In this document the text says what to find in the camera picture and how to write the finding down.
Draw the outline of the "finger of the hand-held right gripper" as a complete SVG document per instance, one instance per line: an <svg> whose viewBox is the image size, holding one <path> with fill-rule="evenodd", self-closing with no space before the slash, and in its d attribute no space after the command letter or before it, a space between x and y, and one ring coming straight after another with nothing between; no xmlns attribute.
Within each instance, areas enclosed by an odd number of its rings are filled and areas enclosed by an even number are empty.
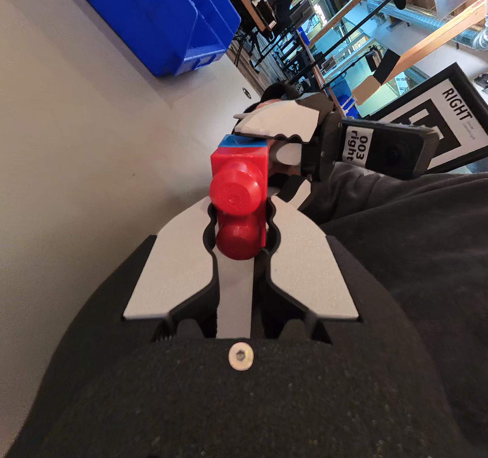
<svg viewBox="0 0 488 458"><path fill-rule="evenodd" d="M274 142L269 148L269 160L280 164L300 164L302 144Z"/></svg>
<svg viewBox="0 0 488 458"><path fill-rule="evenodd" d="M318 124L318 110L290 101L245 113L235 125L234 132L253 138L282 138L308 144Z"/></svg>

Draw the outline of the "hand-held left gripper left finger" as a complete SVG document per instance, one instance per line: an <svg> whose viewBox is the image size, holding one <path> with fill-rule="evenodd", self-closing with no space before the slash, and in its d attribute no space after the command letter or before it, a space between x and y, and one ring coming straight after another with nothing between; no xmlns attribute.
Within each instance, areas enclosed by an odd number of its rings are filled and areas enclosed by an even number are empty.
<svg viewBox="0 0 488 458"><path fill-rule="evenodd" d="M196 202L156 235L123 313L132 320L157 320L174 333L194 320L205 337L217 335L220 302L216 210L209 198Z"/></svg>

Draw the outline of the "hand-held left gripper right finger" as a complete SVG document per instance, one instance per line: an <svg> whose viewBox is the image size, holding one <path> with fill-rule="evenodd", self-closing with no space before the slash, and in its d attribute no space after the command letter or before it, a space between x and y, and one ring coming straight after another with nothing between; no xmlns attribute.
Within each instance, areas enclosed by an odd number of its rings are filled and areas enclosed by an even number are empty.
<svg viewBox="0 0 488 458"><path fill-rule="evenodd" d="M358 322L349 292L326 234L278 195L268 198L268 251L263 309L281 326L302 321L308 337L324 333L324 322Z"/></svg>

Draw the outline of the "blue toy block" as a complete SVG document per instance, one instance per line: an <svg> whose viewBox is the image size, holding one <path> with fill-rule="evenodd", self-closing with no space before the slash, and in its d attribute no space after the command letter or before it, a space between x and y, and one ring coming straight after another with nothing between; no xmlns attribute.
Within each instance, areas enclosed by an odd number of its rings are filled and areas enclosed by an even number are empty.
<svg viewBox="0 0 488 458"><path fill-rule="evenodd" d="M264 148L267 149L267 142L263 138L252 138L240 135L228 134L223 137L217 149L223 148Z"/></svg>

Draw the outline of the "red two-stud block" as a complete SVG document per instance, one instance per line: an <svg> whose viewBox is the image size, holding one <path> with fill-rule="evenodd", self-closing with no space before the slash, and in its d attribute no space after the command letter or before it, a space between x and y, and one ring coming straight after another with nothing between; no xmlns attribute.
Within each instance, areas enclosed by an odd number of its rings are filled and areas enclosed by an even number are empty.
<svg viewBox="0 0 488 458"><path fill-rule="evenodd" d="M221 143L210 161L209 197L217 212L217 248L232 260L253 259L266 242L266 141L248 146Z"/></svg>

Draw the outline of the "blue plastic bin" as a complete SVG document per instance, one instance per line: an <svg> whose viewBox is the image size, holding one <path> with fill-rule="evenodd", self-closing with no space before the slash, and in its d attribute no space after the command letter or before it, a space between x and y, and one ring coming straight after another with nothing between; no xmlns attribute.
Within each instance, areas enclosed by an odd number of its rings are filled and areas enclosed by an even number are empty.
<svg viewBox="0 0 488 458"><path fill-rule="evenodd" d="M155 77L218 61L241 23L230 0L87 1Z"/></svg>

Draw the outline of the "grey desk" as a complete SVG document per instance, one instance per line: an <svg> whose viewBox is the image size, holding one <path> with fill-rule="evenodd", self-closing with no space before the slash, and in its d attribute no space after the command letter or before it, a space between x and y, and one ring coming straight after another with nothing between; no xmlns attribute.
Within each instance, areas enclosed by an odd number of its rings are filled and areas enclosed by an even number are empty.
<svg viewBox="0 0 488 458"><path fill-rule="evenodd" d="M152 76L85 0L1 0L1 456L70 322L205 195L261 89L228 56Z"/></svg>

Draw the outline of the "person's right hand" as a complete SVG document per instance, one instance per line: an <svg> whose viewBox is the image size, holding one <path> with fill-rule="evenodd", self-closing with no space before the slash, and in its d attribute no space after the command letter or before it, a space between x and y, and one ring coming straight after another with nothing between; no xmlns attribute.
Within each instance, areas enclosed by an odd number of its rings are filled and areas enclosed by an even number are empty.
<svg viewBox="0 0 488 458"><path fill-rule="evenodd" d="M289 100L282 100L282 99L272 99L272 100L260 102L257 104L257 106L255 107L253 112L256 112L262 108L270 108L271 106L273 106L275 104L288 103L288 102L289 102Z"/></svg>

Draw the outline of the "black and white patterned poster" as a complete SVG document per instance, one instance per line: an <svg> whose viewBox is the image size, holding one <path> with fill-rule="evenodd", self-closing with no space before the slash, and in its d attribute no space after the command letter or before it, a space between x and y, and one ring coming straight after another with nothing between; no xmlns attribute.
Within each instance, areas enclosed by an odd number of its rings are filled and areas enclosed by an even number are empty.
<svg viewBox="0 0 488 458"><path fill-rule="evenodd" d="M456 62L368 118L440 133L427 174L448 173L487 157L487 103Z"/></svg>

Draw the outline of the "person's dark clothing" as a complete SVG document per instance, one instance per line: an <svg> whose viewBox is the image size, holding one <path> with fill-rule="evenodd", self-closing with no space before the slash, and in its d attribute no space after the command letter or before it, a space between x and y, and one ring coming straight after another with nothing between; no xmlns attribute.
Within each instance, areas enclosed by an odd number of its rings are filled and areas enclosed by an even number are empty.
<svg viewBox="0 0 488 458"><path fill-rule="evenodd" d="M337 162L305 214L394 297L487 457L487 172L402 181Z"/></svg>

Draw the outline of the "silver air duct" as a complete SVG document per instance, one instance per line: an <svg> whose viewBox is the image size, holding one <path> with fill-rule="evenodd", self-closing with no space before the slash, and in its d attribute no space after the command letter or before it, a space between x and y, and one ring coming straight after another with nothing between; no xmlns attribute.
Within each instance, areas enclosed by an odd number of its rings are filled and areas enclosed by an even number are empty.
<svg viewBox="0 0 488 458"><path fill-rule="evenodd" d="M437 29L443 27L448 21L440 20L432 13L419 8L414 5L406 5L402 10L398 9L395 4L386 4L379 13L383 16L393 17L402 22L406 22L415 28L422 29L433 33ZM487 27L480 27L478 25L471 25L456 35L451 41L458 45L463 45L475 51L487 51Z"/></svg>

